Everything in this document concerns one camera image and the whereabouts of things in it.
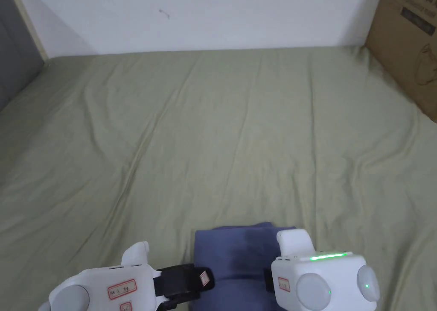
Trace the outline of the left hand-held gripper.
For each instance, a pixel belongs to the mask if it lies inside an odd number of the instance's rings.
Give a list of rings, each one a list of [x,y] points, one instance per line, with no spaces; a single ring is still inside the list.
[[[86,269],[52,290],[40,311],[156,311],[200,298],[215,287],[208,267],[181,264],[154,270],[148,263],[149,244],[130,246],[118,266]]]

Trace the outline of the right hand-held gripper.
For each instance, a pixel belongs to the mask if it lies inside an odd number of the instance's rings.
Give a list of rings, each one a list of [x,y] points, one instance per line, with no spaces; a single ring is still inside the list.
[[[380,289],[374,270],[353,252],[316,251],[304,229],[276,235],[280,256],[264,270],[266,290],[286,311],[374,311]]]

